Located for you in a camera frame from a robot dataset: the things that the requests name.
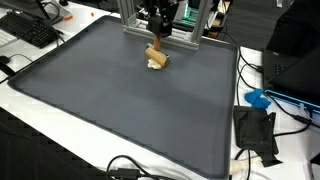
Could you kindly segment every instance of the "black device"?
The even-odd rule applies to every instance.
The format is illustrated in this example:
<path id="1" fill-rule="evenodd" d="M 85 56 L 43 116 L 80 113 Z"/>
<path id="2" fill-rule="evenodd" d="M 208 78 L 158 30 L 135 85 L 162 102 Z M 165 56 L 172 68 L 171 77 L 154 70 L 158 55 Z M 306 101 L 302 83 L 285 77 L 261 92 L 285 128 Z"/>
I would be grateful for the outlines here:
<path id="1" fill-rule="evenodd" d="M 148 12 L 147 29 L 160 37 L 172 34 L 172 21 L 177 13 L 179 3 L 169 0 L 144 0 L 144 7 Z"/>
<path id="2" fill-rule="evenodd" d="M 301 59 L 265 50 L 263 65 L 267 94 L 320 113 L 320 46 Z"/>
<path id="3" fill-rule="evenodd" d="M 0 62 L 3 64 L 8 64 L 10 62 L 10 59 L 7 56 L 0 56 Z"/>
<path id="4" fill-rule="evenodd" d="M 0 61 L 0 71 L 5 73 L 9 78 L 16 75 L 16 72 L 14 72 L 10 67 L 6 65 L 5 62 Z"/>
<path id="5" fill-rule="evenodd" d="M 0 0 L 0 4 L 32 14 L 42 19 L 50 19 L 48 13 L 41 5 L 40 0 Z"/>
<path id="6" fill-rule="evenodd" d="M 9 12 L 0 19 L 0 28 L 38 48 L 43 48 L 58 38 L 58 32 L 51 26 L 15 12 Z"/>
<path id="7" fill-rule="evenodd" d="M 265 167 L 282 163 L 274 156 L 279 153 L 273 136 L 275 113 L 268 115 L 265 109 L 235 106 L 233 117 L 239 148 L 255 151 Z"/>

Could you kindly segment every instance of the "white table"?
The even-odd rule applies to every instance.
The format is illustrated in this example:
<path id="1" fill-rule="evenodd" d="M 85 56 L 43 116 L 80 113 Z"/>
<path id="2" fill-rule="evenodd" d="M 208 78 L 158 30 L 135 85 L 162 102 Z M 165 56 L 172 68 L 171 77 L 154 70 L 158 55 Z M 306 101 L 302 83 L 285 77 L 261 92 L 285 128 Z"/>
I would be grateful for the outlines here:
<path id="1" fill-rule="evenodd" d="M 76 35 L 99 17 L 110 15 L 109 12 L 71 2 L 66 9 L 72 12 L 73 19 L 66 22 L 59 22 L 54 26 L 58 30 L 64 32 L 65 35 L 63 37 L 66 40 Z M 40 50 L 28 43 L 18 40 L 9 46 L 1 48 L 0 54 L 11 56 L 20 53 L 36 60 L 55 47 L 56 44 L 52 43 L 45 49 Z M 261 64 L 261 52 L 242 48 L 242 53 L 249 62 Z M 25 67 L 28 63 L 29 62 L 23 57 L 15 56 L 9 66 L 17 71 Z M 255 87 L 261 87 L 262 79 L 260 74 L 257 74 L 250 68 L 246 68 L 243 75 L 248 83 Z M 0 80 L 5 77 L 6 76 L 0 72 Z M 240 84 L 239 88 L 241 97 L 244 96 L 245 92 L 250 91 L 243 83 Z M 243 98 L 240 99 L 241 105 L 249 106 L 248 103 L 244 102 Z M 299 113 L 297 107 L 284 103 L 281 103 L 281 105 L 292 113 Z M 150 171 L 152 174 L 160 174 L 177 179 L 204 179 L 192 171 L 149 150 L 141 148 L 138 145 L 128 142 L 112 133 L 49 105 L 18 93 L 11 89 L 6 83 L 0 85 L 0 106 L 99 168 L 106 169 L 108 162 L 114 156 L 125 154 L 143 164 L 146 167 L 146 170 Z M 268 112 L 277 113 L 275 133 L 294 131 L 304 126 L 286 116 L 274 105 L 268 109 Z M 277 138 L 277 144 L 280 150 L 277 158 L 284 163 L 269 168 L 263 168 L 261 164 L 254 166 L 252 168 L 251 179 L 310 179 L 308 169 L 306 168 L 307 162 L 313 155 L 320 152 L 320 141 L 317 141 L 317 139 L 320 138 L 320 132 L 313 129 L 314 128 L 301 134 Z M 235 145 L 234 132 L 232 135 L 231 147 L 231 157 L 234 157 L 239 151 L 239 148 Z M 247 153 L 244 153 L 241 157 L 246 158 Z M 133 165 L 126 160 L 118 160 L 113 165 L 115 167 L 133 167 Z M 234 179 L 244 179 L 246 178 L 246 173 L 247 171 L 244 170 L 234 176 Z"/>

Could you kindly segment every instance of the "computer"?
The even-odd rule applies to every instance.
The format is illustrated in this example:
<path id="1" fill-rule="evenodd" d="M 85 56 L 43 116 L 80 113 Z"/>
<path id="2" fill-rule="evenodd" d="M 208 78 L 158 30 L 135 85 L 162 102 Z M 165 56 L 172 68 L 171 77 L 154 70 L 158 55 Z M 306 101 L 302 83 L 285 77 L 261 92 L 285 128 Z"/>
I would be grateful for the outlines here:
<path id="1" fill-rule="evenodd" d="M 320 46 L 301 59 L 265 50 L 263 65 L 265 93 L 320 113 Z"/>
<path id="2" fill-rule="evenodd" d="M 13 10 L 0 18 L 0 29 L 6 33 L 38 48 L 43 48 L 58 39 L 58 32 L 52 24 L 62 20 L 62 17 L 46 12 L 40 0 L 0 0 L 0 5 Z"/>

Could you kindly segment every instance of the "gray mat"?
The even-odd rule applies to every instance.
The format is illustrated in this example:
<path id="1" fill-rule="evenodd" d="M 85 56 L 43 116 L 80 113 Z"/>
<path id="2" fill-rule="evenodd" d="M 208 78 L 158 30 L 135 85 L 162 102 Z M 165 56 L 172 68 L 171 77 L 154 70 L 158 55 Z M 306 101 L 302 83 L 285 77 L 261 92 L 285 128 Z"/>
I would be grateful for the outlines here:
<path id="1" fill-rule="evenodd" d="M 99 19 L 9 85 L 206 178 L 226 179 L 237 48 L 164 45 L 170 66 L 150 70 L 150 40 L 125 34 L 118 21 Z"/>

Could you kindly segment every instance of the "wire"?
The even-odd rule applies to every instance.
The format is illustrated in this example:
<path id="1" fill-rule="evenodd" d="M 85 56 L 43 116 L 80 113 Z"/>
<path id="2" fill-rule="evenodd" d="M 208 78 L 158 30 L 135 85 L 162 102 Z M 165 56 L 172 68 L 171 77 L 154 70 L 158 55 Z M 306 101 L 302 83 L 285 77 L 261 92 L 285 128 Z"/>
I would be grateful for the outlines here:
<path id="1" fill-rule="evenodd" d="M 239 44 L 230 36 L 228 32 L 220 32 L 220 33 L 226 34 L 236 45 L 239 46 Z"/>
<path id="2" fill-rule="evenodd" d="M 23 54 L 14 54 L 14 55 L 10 56 L 9 59 L 11 59 L 14 56 L 22 56 L 22 57 L 26 58 L 28 61 L 33 62 L 30 58 L 28 58 L 27 56 L 25 56 Z"/>
<path id="3" fill-rule="evenodd" d="M 275 134 L 274 137 L 279 137 L 279 136 L 286 136 L 286 135 L 293 135 L 293 134 L 298 134 L 298 133 L 302 133 L 304 131 L 306 131 L 310 126 L 311 126 L 312 122 L 310 120 L 310 122 L 307 124 L 306 127 L 298 130 L 298 131 L 293 131 L 293 132 L 285 132 L 285 133 L 279 133 L 279 134 Z"/>
<path id="4" fill-rule="evenodd" d="M 131 161 L 140 171 L 142 171 L 144 174 L 140 175 L 140 177 L 149 177 L 151 179 L 154 179 L 154 180 L 159 180 L 159 179 L 164 179 L 164 180 L 174 180 L 172 178 L 169 178 L 169 177 L 165 177 L 165 176 L 159 176 L 159 175 L 152 175 L 150 173 L 148 173 L 146 170 L 144 170 L 138 163 L 136 160 L 134 160 L 132 157 L 130 156 L 127 156 L 127 155 L 119 155 L 119 156 L 116 156 L 114 157 L 108 164 L 108 167 L 107 167 L 107 170 L 106 170 L 106 178 L 107 180 L 110 180 L 109 177 L 108 177 L 108 172 L 110 171 L 110 167 L 111 167 L 111 164 L 119 159 L 119 158 L 125 158 L 125 159 L 128 159 L 129 161 Z"/>
<path id="5" fill-rule="evenodd" d="M 59 18 L 59 16 L 60 16 L 60 8 L 57 5 L 53 4 L 52 2 L 44 2 L 44 3 L 41 3 L 41 4 L 43 5 L 43 7 L 46 7 L 47 5 L 50 4 L 50 5 L 54 6 L 57 9 L 56 16 L 53 19 L 50 19 L 49 21 L 52 22 L 52 21 L 55 21 L 56 19 Z"/>
<path id="6" fill-rule="evenodd" d="M 243 57 L 242 52 L 241 52 L 241 48 L 239 48 L 239 53 L 240 53 L 240 57 L 244 61 L 244 63 L 249 64 L 248 61 Z M 256 71 L 263 73 L 263 68 L 261 66 L 258 66 L 255 64 L 250 64 L 249 66 Z"/>
<path id="7" fill-rule="evenodd" d="M 251 155 L 250 155 L 250 150 L 248 150 L 248 162 L 249 162 L 249 168 L 248 168 L 247 180 L 250 179 L 250 173 L 251 173 Z"/>
<path id="8" fill-rule="evenodd" d="M 238 57 L 238 64 L 237 64 L 237 71 L 238 71 L 238 73 L 239 73 L 239 76 L 240 76 L 241 80 L 242 80 L 249 88 L 251 88 L 251 89 L 256 89 L 255 87 L 249 85 L 249 84 L 244 80 L 244 78 L 242 77 L 242 75 L 241 75 L 241 73 L 240 73 L 239 66 L 240 66 L 240 56 Z"/>
<path id="9" fill-rule="evenodd" d="M 272 101 L 278 106 L 278 108 L 279 108 L 282 112 L 284 112 L 284 113 L 287 114 L 288 116 L 290 116 L 290 117 L 292 117 L 293 119 L 295 119 L 295 115 L 289 113 L 288 111 L 286 111 L 273 97 L 271 97 L 270 95 L 268 95 L 268 94 L 266 94 L 266 93 L 264 93 L 264 96 L 267 97 L 268 99 L 272 100 Z M 317 125 L 317 124 L 315 124 L 315 123 L 313 122 L 313 119 L 310 119 L 310 121 L 311 121 L 310 123 L 311 123 L 312 126 L 315 126 L 315 127 L 317 127 L 317 128 L 320 129 L 320 126 Z"/>
<path id="10" fill-rule="evenodd" d="M 131 158 L 130 156 L 126 156 L 126 155 L 119 155 L 114 157 L 108 164 L 107 166 L 107 172 L 109 172 L 111 164 L 113 163 L 113 161 L 119 159 L 119 158 L 125 158 L 128 159 L 129 161 L 131 161 L 140 171 L 142 171 L 145 175 L 151 175 L 150 173 L 148 173 L 146 170 L 144 170 L 133 158 Z"/>
<path id="11" fill-rule="evenodd" d="M 6 77 L 4 80 L 0 81 L 0 84 L 4 83 L 8 79 L 9 79 L 9 77 Z"/>
<path id="12" fill-rule="evenodd" d="M 266 94 L 266 93 L 264 93 L 264 96 L 266 96 L 267 98 L 271 99 L 271 100 L 279 107 L 279 109 L 280 109 L 282 112 L 284 112 L 284 113 L 286 113 L 288 116 L 291 116 L 292 118 L 294 118 L 294 115 L 291 114 L 291 113 L 289 113 L 288 111 L 286 111 L 273 97 L 271 97 L 270 95 L 268 95 L 268 94 Z"/>
<path id="13" fill-rule="evenodd" d="M 239 72 L 239 77 L 238 77 L 238 81 L 237 81 L 237 102 L 238 102 L 238 106 L 240 106 L 240 100 L 239 100 L 239 83 L 240 83 L 240 77 L 242 74 L 243 69 L 248 66 L 249 64 L 245 64 L 244 66 L 242 66 L 241 71 Z"/>

